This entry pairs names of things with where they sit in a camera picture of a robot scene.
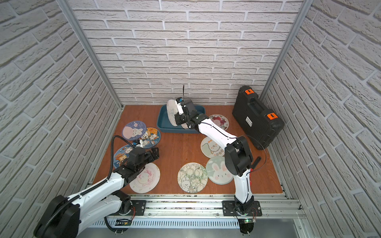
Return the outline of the pink round bunny coaster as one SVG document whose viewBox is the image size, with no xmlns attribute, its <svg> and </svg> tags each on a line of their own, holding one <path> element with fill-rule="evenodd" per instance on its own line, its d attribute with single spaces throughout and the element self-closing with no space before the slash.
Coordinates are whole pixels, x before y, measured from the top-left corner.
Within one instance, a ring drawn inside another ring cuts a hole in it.
<svg viewBox="0 0 381 238">
<path fill-rule="evenodd" d="M 130 183 L 135 193 L 148 193 L 153 190 L 160 180 L 160 169 L 154 163 L 149 163 L 145 169 Z"/>
</svg>

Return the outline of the white butterfly coaster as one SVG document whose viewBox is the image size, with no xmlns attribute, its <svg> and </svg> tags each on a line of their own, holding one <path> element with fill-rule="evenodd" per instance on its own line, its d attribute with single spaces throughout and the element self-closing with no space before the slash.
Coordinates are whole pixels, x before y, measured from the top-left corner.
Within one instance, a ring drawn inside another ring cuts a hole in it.
<svg viewBox="0 0 381 238">
<path fill-rule="evenodd" d="M 169 100 L 166 104 L 169 122 L 174 127 L 177 126 L 175 115 L 179 112 L 177 108 L 177 104 L 178 103 L 176 102 L 176 100 L 173 100 L 173 99 Z"/>
</svg>

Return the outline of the green tulip coaster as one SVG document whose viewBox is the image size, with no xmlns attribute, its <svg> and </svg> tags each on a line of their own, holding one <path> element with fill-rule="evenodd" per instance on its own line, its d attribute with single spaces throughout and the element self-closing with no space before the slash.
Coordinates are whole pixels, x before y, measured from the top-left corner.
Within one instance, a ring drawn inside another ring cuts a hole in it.
<svg viewBox="0 0 381 238">
<path fill-rule="evenodd" d="M 201 192 L 208 182 L 207 170 L 199 163 L 187 163 L 180 168 L 177 181 L 184 192 Z"/>
</svg>

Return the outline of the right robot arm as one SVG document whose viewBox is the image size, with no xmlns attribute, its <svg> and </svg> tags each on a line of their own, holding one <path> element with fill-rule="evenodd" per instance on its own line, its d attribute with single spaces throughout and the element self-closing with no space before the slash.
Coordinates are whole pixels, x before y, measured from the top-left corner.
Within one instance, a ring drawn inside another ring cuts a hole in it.
<svg viewBox="0 0 381 238">
<path fill-rule="evenodd" d="M 233 175 L 235 183 L 235 210 L 245 215 L 254 208 L 254 196 L 251 190 L 250 173 L 259 160 L 254 160 L 245 137 L 236 137 L 216 125 L 209 116 L 200 113 L 192 100 L 182 97 L 167 102 L 168 118 L 173 126 L 186 124 L 187 128 L 206 135 L 217 143 L 225 154 L 225 165 Z"/>
</svg>

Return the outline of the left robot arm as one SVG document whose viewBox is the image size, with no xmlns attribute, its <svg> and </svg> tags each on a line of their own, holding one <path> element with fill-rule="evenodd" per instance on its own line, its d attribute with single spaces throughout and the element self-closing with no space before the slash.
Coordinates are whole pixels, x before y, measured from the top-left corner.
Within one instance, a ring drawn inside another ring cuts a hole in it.
<svg viewBox="0 0 381 238">
<path fill-rule="evenodd" d="M 75 238 L 95 222 L 114 213 L 133 211 L 131 196 L 122 188 L 135 180 L 147 164 L 159 159 L 159 149 L 134 148 L 109 177 L 68 197 L 55 197 L 33 235 L 37 238 Z"/>
</svg>

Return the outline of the teal plastic storage box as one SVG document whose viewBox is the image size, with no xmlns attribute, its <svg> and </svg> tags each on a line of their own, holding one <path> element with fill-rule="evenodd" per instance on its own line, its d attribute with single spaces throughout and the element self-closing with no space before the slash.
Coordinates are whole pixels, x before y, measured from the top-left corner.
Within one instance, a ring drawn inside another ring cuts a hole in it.
<svg viewBox="0 0 381 238">
<path fill-rule="evenodd" d="M 198 134 L 196 130 L 184 129 L 182 126 L 173 126 L 169 121 L 166 105 L 160 109 L 157 119 L 157 128 L 164 133 Z"/>
</svg>

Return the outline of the blue car animals coaster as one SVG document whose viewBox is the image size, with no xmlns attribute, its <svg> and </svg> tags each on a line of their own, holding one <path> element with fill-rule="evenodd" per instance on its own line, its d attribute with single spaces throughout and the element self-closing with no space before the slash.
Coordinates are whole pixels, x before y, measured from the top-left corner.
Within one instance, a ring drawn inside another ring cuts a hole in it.
<svg viewBox="0 0 381 238">
<path fill-rule="evenodd" d="M 126 145 L 121 147 L 115 154 L 113 159 L 113 166 L 114 168 L 118 168 L 124 160 L 127 160 L 129 158 L 129 153 L 133 150 L 133 148 L 130 145 Z"/>
</svg>

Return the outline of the red rose floral coaster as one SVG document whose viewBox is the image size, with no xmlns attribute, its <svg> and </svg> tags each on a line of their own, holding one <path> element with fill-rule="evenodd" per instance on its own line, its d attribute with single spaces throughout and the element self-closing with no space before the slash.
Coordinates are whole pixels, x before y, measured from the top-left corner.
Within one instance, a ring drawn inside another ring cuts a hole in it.
<svg viewBox="0 0 381 238">
<path fill-rule="evenodd" d="M 230 126 L 228 119 L 221 114 L 213 114 L 209 116 L 209 118 L 213 121 L 214 124 L 216 124 L 218 127 L 223 129 L 224 131 L 226 131 Z"/>
</svg>

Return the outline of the white alpaca coaster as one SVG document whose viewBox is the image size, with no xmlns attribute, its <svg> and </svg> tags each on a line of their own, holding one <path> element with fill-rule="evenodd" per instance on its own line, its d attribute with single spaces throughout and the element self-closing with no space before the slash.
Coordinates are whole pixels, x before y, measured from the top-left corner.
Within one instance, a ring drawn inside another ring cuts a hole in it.
<svg viewBox="0 0 381 238">
<path fill-rule="evenodd" d="M 200 144 L 202 153 L 208 158 L 214 158 L 218 156 L 224 157 L 224 149 L 221 148 L 215 141 L 206 137 Z"/>
</svg>

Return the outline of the blue denim bears coaster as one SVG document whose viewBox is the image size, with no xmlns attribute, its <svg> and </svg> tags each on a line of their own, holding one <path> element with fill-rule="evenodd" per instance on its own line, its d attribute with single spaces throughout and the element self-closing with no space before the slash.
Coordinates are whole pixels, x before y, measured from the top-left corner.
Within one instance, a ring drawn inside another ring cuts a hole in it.
<svg viewBox="0 0 381 238">
<path fill-rule="evenodd" d="M 161 132 L 156 128 L 147 128 L 147 131 L 140 138 L 140 144 L 143 148 L 153 148 L 161 140 Z"/>
</svg>

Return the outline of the purple bunny coaster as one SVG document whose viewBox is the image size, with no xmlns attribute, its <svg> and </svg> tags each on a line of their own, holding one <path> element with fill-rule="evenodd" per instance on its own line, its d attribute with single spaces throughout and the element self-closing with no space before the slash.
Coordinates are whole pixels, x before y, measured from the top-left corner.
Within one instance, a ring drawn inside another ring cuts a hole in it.
<svg viewBox="0 0 381 238">
<path fill-rule="evenodd" d="M 133 121 L 124 126 L 122 137 L 126 140 L 136 140 L 141 138 L 147 131 L 147 126 L 142 121 Z"/>
</svg>

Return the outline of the green bunny coaster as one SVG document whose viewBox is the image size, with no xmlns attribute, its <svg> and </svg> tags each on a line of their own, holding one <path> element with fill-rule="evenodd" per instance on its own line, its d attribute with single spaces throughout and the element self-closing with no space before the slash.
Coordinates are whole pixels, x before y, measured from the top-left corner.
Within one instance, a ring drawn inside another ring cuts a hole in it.
<svg viewBox="0 0 381 238">
<path fill-rule="evenodd" d="M 225 165 L 225 158 L 217 156 L 210 158 L 206 164 L 208 178 L 217 185 L 225 185 L 233 180 L 233 175 Z"/>
</svg>

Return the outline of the black tool case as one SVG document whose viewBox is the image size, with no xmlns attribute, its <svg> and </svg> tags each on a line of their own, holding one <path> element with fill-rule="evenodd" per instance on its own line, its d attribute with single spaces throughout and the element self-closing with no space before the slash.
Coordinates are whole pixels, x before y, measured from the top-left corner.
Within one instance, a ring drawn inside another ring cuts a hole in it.
<svg viewBox="0 0 381 238">
<path fill-rule="evenodd" d="M 285 126 L 283 119 L 247 85 L 240 87 L 232 114 L 258 150 L 266 149 Z"/>
</svg>

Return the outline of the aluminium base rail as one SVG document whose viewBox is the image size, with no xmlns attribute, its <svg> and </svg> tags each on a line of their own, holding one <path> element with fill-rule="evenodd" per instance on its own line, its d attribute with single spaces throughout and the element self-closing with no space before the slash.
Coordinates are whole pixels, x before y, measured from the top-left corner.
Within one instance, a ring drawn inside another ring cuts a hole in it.
<svg viewBox="0 0 381 238">
<path fill-rule="evenodd" d="M 262 219 L 290 220 L 301 225 L 306 219 L 299 201 L 284 194 L 256 194 L 256 203 L 246 213 L 235 211 L 231 194 L 133 194 L 135 212 L 117 213 L 91 225 L 114 229 L 128 228 L 223 228 L 236 229 L 239 224 L 256 223 Z"/>
</svg>

